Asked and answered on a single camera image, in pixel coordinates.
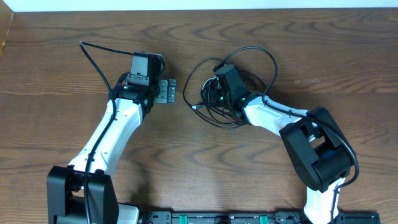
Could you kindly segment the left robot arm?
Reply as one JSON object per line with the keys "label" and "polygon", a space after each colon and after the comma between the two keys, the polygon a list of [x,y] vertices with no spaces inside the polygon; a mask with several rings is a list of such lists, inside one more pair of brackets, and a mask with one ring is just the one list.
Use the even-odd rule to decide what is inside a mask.
{"label": "left robot arm", "polygon": [[176,81],[162,80],[160,54],[134,52],[90,140],[66,167],[47,176],[49,223],[140,223],[137,207],[118,203],[112,176],[126,144],[154,103],[174,103]]}

